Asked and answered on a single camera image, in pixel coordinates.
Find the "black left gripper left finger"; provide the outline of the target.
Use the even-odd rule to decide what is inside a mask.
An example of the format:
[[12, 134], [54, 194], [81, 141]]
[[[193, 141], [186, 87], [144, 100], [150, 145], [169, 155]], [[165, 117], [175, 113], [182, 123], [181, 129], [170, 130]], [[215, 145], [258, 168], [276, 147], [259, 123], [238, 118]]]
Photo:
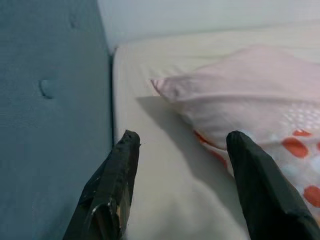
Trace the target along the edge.
[[126, 130], [85, 184], [62, 240], [123, 239], [139, 155], [139, 135]]

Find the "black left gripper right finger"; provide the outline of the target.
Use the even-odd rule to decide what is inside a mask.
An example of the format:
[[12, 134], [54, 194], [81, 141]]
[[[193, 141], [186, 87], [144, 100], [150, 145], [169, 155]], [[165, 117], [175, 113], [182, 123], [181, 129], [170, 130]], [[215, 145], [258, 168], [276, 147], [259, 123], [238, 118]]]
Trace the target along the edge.
[[270, 155], [250, 137], [226, 137], [250, 240], [320, 240], [320, 227]]

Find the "pink dotted pillow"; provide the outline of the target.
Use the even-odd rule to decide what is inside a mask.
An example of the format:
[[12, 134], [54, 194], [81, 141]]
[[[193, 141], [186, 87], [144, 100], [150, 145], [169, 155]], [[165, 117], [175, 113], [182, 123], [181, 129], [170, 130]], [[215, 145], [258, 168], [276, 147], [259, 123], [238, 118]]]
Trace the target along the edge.
[[320, 221], [319, 63], [252, 46], [151, 84], [230, 174], [227, 135], [240, 131], [250, 137]]

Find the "cream sheeted mattress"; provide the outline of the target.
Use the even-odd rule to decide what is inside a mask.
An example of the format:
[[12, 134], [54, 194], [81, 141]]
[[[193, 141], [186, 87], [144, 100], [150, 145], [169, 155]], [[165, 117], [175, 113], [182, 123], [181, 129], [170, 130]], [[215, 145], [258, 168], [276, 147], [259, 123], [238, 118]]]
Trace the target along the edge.
[[259, 44], [320, 63], [320, 20], [150, 38], [117, 47], [114, 138], [131, 130], [141, 142], [127, 240], [250, 240], [233, 178], [150, 80], [183, 74]]

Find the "blue upholstered bed frame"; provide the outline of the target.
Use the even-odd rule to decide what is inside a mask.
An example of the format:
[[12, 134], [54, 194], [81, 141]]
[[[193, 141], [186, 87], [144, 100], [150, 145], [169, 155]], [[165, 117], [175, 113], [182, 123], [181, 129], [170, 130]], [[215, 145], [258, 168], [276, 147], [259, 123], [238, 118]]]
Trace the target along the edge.
[[62, 240], [111, 145], [98, 0], [0, 0], [0, 240]]

